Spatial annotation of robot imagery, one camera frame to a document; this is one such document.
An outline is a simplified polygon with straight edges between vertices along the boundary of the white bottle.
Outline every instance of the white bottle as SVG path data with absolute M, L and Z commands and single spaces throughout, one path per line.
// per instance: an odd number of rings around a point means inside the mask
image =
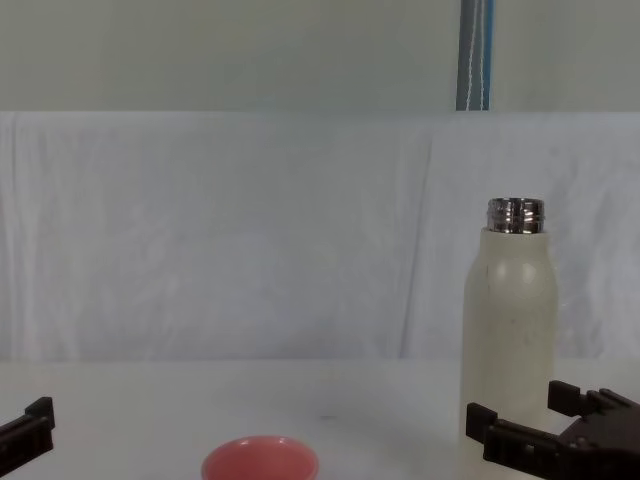
M 488 225 L 464 293 L 460 401 L 461 480 L 530 478 L 482 460 L 466 438 L 466 406 L 540 427 L 546 410 L 558 314 L 558 287 L 540 200 L 489 202 Z

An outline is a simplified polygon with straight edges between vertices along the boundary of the white table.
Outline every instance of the white table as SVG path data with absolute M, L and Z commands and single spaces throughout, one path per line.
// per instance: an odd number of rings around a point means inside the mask
M 565 361 L 557 377 L 640 399 L 640 361 Z M 0 364 L 0 421 L 54 399 L 55 450 L 12 480 L 198 480 L 206 454 L 290 435 L 319 480 L 451 478 L 458 367 L 419 361 Z

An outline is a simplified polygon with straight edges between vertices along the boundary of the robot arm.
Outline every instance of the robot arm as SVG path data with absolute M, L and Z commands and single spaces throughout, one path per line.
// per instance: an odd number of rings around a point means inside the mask
M 53 401 L 42 397 L 24 415 L 0 426 L 0 477 L 53 449 Z
M 578 387 L 553 381 L 548 407 L 580 418 L 553 435 L 471 403 L 466 434 L 484 444 L 485 460 L 547 480 L 640 478 L 639 404 L 607 389 L 581 395 Z

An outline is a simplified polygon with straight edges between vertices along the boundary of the pink bowl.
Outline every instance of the pink bowl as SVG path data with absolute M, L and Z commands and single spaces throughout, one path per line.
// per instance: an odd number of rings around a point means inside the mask
M 215 449 L 202 464 L 203 480 L 314 480 L 318 457 L 297 440 L 246 437 Z

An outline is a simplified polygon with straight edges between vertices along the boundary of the white fabric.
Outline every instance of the white fabric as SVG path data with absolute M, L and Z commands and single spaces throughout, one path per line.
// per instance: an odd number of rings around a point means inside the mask
M 559 353 L 637 356 L 638 139 L 635 114 L 3 114 L 0 357 L 455 357 L 503 195 L 547 201 Z
M 560 286 L 558 352 L 640 354 L 640 115 L 461 115 L 435 135 L 409 356 L 456 355 L 487 199 L 543 198 Z
M 3 128 L 12 358 L 399 355 L 427 120 L 51 113 Z

